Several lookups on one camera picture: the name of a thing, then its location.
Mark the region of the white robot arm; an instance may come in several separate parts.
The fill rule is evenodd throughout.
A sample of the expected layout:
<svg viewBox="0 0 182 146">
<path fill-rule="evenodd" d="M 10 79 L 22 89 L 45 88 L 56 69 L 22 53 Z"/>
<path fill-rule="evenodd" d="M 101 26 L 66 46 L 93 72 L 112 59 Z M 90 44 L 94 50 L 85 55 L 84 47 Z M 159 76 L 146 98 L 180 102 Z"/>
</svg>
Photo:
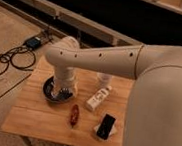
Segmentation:
<svg viewBox="0 0 182 146">
<path fill-rule="evenodd" d="M 122 146 L 182 146 L 182 46 L 136 45 L 81 49 L 67 36 L 46 52 L 64 86 L 73 69 L 133 79 Z"/>
</svg>

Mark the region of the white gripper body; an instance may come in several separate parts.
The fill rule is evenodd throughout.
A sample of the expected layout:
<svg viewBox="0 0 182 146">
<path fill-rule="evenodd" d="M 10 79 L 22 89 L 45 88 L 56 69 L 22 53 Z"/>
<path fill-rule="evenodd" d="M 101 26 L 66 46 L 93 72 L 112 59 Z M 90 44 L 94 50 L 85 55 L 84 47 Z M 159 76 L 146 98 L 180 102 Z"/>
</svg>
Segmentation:
<svg viewBox="0 0 182 146">
<path fill-rule="evenodd" d="M 75 69 L 57 66 L 54 70 L 52 94 L 55 98 L 69 100 L 78 95 Z"/>
</svg>

